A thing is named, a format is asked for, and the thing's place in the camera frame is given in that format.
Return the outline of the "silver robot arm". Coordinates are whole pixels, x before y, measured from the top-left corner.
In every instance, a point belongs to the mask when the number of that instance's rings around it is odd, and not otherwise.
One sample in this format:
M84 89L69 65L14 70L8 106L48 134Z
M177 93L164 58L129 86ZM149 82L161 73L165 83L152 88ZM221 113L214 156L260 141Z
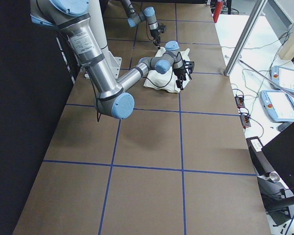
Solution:
M194 62L182 58L176 41L165 45L160 57L145 57L125 75L117 78L111 67L112 54L107 44L100 3L97 0L32 0L32 22L50 27L68 41L79 64L86 69L94 93L97 114L125 119L133 112L135 101L126 91L150 70L165 74L172 70L181 90L190 78Z
M121 0L122 6L127 15L127 22L130 27L136 27L140 23L146 23L146 29L150 30L152 39L147 34L148 40L160 49L161 34L165 33L166 25L157 21L155 10L152 6L145 8L143 11L136 12L134 5L130 0Z

